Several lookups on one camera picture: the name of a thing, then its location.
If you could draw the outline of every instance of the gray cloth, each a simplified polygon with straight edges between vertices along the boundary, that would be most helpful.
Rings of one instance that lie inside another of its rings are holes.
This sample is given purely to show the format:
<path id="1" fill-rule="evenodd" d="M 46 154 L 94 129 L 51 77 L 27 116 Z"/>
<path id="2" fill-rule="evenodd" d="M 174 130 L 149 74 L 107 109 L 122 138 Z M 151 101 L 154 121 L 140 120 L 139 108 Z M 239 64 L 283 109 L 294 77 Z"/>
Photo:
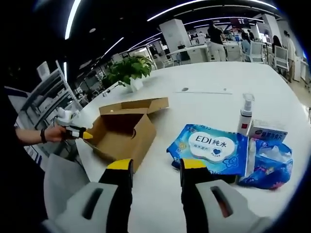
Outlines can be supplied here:
<path id="1" fill-rule="evenodd" d="M 82 167 L 55 154 L 49 156 L 44 177 L 44 202 L 49 219 L 66 209 L 67 200 L 89 183 Z"/>

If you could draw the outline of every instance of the wristwatch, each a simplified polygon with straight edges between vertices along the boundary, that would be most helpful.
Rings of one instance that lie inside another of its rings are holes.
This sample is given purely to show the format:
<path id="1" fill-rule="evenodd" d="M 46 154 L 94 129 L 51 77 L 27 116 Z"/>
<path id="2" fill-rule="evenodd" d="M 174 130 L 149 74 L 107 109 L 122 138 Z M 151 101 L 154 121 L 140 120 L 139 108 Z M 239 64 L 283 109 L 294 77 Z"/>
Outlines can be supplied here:
<path id="1" fill-rule="evenodd" d="M 40 133 L 41 141 L 42 141 L 42 143 L 47 143 L 44 132 L 45 132 L 45 129 L 42 129 L 41 133 Z"/>

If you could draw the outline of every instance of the person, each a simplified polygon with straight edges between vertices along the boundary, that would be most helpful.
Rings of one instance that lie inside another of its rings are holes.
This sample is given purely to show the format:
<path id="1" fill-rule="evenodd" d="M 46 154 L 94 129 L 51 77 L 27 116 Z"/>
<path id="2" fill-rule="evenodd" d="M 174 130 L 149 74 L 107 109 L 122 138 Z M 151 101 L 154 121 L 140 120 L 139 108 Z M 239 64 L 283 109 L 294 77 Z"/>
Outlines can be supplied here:
<path id="1" fill-rule="evenodd" d="M 287 58 L 288 58 L 288 67 L 289 71 L 287 72 L 286 79 L 291 83 L 292 79 L 294 78 L 295 74 L 295 45 L 289 35 L 289 33 L 284 30 L 285 41 L 284 41 L 284 48 L 287 49 Z"/>
<path id="2" fill-rule="evenodd" d="M 254 37 L 254 34 L 251 32 L 251 30 L 247 30 L 248 31 L 248 34 L 249 34 L 249 39 L 252 40 L 252 41 L 255 41 L 255 37 Z"/>
<path id="3" fill-rule="evenodd" d="M 198 36 L 203 36 L 205 38 L 205 34 L 203 32 L 199 32 Z"/>
<path id="4" fill-rule="evenodd" d="M 225 39 L 225 35 L 220 29 L 215 27 L 213 22 L 210 24 L 208 34 L 210 36 L 211 52 L 214 59 L 218 62 L 225 62 L 225 49 L 222 42 L 222 39 Z"/>
<path id="5" fill-rule="evenodd" d="M 43 196 L 44 171 L 26 153 L 24 146 L 59 142 L 66 129 L 61 126 L 45 130 L 24 130 L 14 126 L 17 113 L 2 85 L 2 127 L 5 154 L 1 157 L 2 205 L 5 223 L 12 229 L 39 231 L 40 222 L 47 219 Z"/>
<path id="6" fill-rule="evenodd" d="M 251 41 L 248 35 L 245 32 L 242 32 L 242 51 L 243 53 L 249 56 L 250 50 L 251 50 Z M 245 60 L 250 62 L 248 56 L 246 56 Z"/>
<path id="7" fill-rule="evenodd" d="M 273 36 L 272 53 L 275 53 L 275 46 L 282 47 L 280 39 L 276 35 Z"/>

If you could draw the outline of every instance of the spray bottle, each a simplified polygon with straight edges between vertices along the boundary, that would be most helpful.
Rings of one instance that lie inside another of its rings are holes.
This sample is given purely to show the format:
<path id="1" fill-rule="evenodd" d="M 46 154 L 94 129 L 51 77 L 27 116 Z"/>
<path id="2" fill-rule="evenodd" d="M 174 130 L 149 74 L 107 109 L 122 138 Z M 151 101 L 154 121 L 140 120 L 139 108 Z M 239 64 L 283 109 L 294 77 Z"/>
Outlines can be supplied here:
<path id="1" fill-rule="evenodd" d="M 244 106 L 241 109 L 240 121 L 238 125 L 238 133 L 247 136 L 247 131 L 252 120 L 252 102 L 255 100 L 253 94 L 244 93 Z"/>

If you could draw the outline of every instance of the bottle cap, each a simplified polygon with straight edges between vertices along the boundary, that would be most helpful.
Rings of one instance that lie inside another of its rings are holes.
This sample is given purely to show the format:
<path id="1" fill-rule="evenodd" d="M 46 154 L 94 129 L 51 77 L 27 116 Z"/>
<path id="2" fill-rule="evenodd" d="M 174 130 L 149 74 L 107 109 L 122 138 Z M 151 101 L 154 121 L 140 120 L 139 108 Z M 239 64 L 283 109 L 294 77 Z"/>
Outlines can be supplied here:
<path id="1" fill-rule="evenodd" d="M 255 97 L 251 93 L 244 93 L 243 98 L 245 102 L 244 102 L 244 108 L 241 109 L 241 114 L 247 117 L 251 116 L 252 115 L 252 102 L 255 101 Z"/>

